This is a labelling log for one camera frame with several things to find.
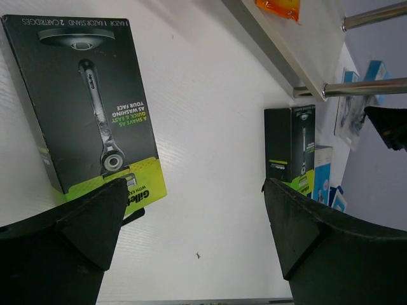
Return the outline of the blue blister razor pack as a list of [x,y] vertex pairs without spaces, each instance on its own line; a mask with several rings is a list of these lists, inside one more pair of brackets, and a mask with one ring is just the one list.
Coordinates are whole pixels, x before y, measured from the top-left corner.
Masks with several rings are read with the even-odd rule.
[[[385,64],[380,60],[371,60],[363,81],[378,81],[389,78]],[[334,135],[341,138],[352,151],[355,151],[367,120],[364,108],[382,105],[383,101],[383,95],[340,97]]]

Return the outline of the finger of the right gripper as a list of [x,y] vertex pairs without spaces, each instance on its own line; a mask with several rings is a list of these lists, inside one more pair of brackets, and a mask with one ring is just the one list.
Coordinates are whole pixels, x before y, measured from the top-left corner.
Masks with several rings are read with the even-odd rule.
[[364,112],[388,149],[406,150],[406,109],[368,106]]

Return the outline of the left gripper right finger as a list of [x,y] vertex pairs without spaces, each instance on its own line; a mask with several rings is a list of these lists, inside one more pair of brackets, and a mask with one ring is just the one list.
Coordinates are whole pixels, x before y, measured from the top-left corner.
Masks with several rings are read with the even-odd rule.
[[406,231],[355,218],[277,179],[263,184],[295,304],[406,304]]

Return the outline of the white two-tier shelf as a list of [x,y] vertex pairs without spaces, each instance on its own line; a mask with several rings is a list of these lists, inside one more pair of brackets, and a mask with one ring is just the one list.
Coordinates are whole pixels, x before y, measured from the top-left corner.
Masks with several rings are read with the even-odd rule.
[[334,84],[336,67],[351,29],[406,14],[406,2],[346,16],[339,1],[301,2],[300,23],[257,7],[254,1],[224,5],[271,61],[278,82],[293,98],[406,93],[406,78]]

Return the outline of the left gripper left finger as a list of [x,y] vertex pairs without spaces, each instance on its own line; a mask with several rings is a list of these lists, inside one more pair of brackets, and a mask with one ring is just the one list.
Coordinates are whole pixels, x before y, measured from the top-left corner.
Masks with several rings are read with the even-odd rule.
[[114,179],[1,227],[1,304],[95,304],[127,208]]

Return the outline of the orange razor bag top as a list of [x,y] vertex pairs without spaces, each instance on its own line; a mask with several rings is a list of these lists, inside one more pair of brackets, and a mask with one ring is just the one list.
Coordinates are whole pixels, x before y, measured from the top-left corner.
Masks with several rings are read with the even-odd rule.
[[268,13],[300,24],[300,0],[255,0],[254,3]]

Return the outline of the black green razor box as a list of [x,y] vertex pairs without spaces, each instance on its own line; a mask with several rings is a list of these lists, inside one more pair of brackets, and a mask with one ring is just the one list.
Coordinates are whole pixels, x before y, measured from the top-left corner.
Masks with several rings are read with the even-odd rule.
[[130,22],[4,15],[4,55],[58,203],[124,178],[127,214],[167,195]]
[[311,197],[315,176],[315,106],[264,110],[265,172]]

